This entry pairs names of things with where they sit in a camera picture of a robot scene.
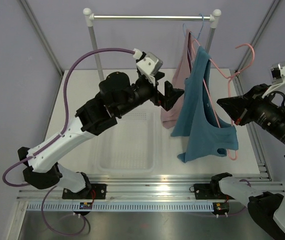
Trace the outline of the blue tank top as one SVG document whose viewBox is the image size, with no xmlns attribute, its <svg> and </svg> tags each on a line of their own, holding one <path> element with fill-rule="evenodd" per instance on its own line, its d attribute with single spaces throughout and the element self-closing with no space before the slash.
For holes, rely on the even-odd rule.
<svg viewBox="0 0 285 240">
<path fill-rule="evenodd" d="M 199 47 L 191 73 L 185 79 L 183 105 L 172 137 L 188 137 L 185 152 L 177 158 L 183 163 L 209 155 L 226 157 L 227 151 L 237 151 L 236 128 L 215 116 L 210 98 L 210 55 Z"/>
</svg>

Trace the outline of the pink wire hanger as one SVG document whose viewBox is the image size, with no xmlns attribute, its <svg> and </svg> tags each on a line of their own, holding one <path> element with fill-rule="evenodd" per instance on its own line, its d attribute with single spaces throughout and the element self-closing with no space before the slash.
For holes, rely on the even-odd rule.
<svg viewBox="0 0 285 240">
<path fill-rule="evenodd" d="M 231 97 L 231 82 L 234 80 L 234 78 L 236 78 L 237 76 L 239 76 L 244 70 L 250 68 L 252 66 L 252 64 L 254 63 L 255 61 L 255 50 L 253 48 L 253 46 L 250 44 L 250 43 L 244 43 L 244 44 L 241 44 L 241 45 L 238 45 L 235 47 L 235 49 L 239 49 L 241 47 L 248 47 L 249 49 L 249 54 L 250 54 L 250 61 L 249 61 L 249 64 L 247 64 L 246 66 L 244 67 L 241 67 L 240 69 L 236 70 L 235 73 L 233 73 L 232 75 L 230 76 L 226 76 L 222 70 L 218 67 L 218 65 L 215 63 L 215 61 L 210 58 L 209 61 L 211 62 L 211 64 L 218 70 L 218 72 L 226 79 L 228 80 L 227 82 L 227 93 L 228 93 L 228 97 Z M 203 84 L 204 84 L 204 87 L 205 87 L 205 90 L 206 90 L 206 93 L 207 93 L 207 96 L 209 98 L 209 102 L 210 102 L 210 105 L 211 105 L 211 108 L 212 108 L 212 112 L 213 112 L 213 115 L 215 117 L 215 120 L 216 120 L 216 123 L 218 125 L 219 128 L 221 128 L 221 125 L 220 125 L 220 121 L 219 121 L 219 118 L 218 118 L 218 115 L 217 115 L 217 112 L 215 110 L 215 106 L 213 104 L 213 100 L 211 98 L 211 94 L 210 94 L 210 91 L 209 91 L 209 87 L 207 86 L 206 84 L 206 81 L 203 80 Z"/>
</svg>

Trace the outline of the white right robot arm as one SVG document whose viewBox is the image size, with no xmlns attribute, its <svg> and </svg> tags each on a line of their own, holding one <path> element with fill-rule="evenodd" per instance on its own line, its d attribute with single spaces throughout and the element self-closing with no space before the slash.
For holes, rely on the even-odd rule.
<svg viewBox="0 0 285 240">
<path fill-rule="evenodd" d="M 220 98 L 217 104 L 238 126 L 255 123 L 274 137 L 263 143 L 270 163 L 285 165 L 285 94 L 272 85 L 259 84 L 247 93 Z M 214 198 L 232 197 L 248 210 L 252 220 L 274 240 L 285 240 L 285 192 L 255 190 L 230 173 L 211 178 L 209 192 Z"/>
</svg>

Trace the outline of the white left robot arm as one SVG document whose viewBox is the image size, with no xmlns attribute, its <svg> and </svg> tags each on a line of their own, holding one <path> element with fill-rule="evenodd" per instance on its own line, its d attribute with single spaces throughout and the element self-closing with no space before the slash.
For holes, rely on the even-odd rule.
<svg viewBox="0 0 285 240">
<path fill-rule="evenodd" d="M 60 186 L 85 199 L 92 193 L 89 178 L 84 172 L 71 171 L 58 161 L 85 141 L 91 140 L 117 124 L 117 120 L 147 101 L 169 111 L 184 90 L 164 83 L 164 93 L 158 85 L 150 83 L 143 74 L 130 83 L 124 72 L 112 72 L 99 83 L 99 92 L 81 106 L 63 129 L 35 148 L 21 147 L 19 160 L 24 162 L 24 180 L 43 190 Z"/>
</svg>

